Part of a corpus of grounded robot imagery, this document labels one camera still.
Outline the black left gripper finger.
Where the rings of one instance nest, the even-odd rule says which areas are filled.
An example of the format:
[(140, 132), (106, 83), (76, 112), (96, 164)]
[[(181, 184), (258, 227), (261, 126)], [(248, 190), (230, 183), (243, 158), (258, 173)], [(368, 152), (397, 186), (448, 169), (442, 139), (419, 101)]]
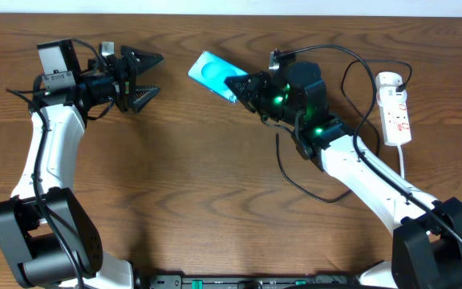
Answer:
[(130, 46), (122, 46), (120, 52), (126, 68), (136, 75), (141, 75), (164, 60), (164, 56), (159, 53), (142, 51)]
[(130, 108), (134, 113), (140, 113), (144, 107), (158, 94), (160, 88), (157, 86), (137, 86), (130, 96)]

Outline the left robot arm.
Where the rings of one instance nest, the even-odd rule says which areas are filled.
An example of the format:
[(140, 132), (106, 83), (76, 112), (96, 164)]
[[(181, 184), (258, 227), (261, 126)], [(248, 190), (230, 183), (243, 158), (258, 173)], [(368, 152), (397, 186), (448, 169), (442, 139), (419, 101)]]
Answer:
[(160, 89), (140, 86), (137, 78), (163, 58), (104, 42), (81, 68), (77, 44), (77, 39), (39, 44), (43, 73), (32, 89), (18, 92), (33, 134), (18, 184), (0, 202), (0, 249), (24, 288), (143, 288), (132, 263), (103, 250), (73, 192), (75, 162), (90, 110), (140, 112)]

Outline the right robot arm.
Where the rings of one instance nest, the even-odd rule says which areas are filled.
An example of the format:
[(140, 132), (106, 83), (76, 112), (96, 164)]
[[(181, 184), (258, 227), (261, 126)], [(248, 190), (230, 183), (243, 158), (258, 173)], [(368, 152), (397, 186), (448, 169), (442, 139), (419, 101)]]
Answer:
[(410, 184), (331, 114), (317, 64), (230, 76), (225, 85), (263, 120), (291, 125), (299, 154), (341, 181), (390, 232), (391, 260), (360, 273), (358, 286), (462, 288), (462, 202), (439, 201)]

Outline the turquoise screen smartphone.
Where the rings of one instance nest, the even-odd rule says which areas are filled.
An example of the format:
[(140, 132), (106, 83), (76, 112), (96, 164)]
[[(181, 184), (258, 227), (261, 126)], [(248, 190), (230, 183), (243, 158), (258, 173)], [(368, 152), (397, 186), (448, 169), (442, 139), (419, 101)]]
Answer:
[(203, 51), (188, 70), (190, 78), (230, 103), (236, 103), (238, 99), (225, 84), (225, 79), (242, 75), (247, 75), (247, 72), (209, 51)]

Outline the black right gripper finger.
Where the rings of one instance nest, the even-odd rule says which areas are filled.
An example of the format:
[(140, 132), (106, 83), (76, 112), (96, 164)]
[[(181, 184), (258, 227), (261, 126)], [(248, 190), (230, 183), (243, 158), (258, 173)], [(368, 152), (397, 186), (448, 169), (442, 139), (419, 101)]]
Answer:
[(256, 89), (259, 78), (254, 75), (229, 76), (225, 79), (225, 85), (232, 92), (253, 91)]
[(248, 87), (234, 86), (230, 91), (236, 96), (237, 100), (243, 105), (252, 105), (255, 97), (255, 89)]

